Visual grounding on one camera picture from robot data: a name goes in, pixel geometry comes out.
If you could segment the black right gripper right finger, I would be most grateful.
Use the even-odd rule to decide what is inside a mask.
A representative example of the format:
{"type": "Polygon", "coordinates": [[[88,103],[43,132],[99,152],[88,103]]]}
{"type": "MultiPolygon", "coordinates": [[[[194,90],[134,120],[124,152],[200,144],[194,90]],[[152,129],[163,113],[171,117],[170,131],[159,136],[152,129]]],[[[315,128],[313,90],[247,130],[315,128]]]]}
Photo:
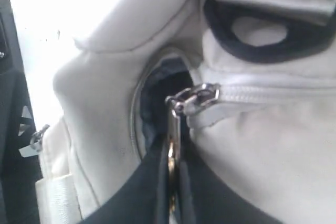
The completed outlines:
{"type": "Polygon", "coordinates": [[[179,179],[181,223],[265,223],[259,209],[229,189],[205,164],[186,123],[181,129],[179,179]]]}

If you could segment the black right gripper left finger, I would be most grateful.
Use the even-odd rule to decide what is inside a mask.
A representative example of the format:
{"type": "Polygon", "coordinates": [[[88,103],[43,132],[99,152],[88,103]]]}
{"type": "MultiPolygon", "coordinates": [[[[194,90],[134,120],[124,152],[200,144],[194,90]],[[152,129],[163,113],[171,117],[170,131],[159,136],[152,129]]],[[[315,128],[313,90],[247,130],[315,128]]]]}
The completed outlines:
{"type": "Polygon", "coordinates": [[[83,222],[150,224],[169,223],[169,219],[167,143],[160,135],[120,190],[83,222]]]}

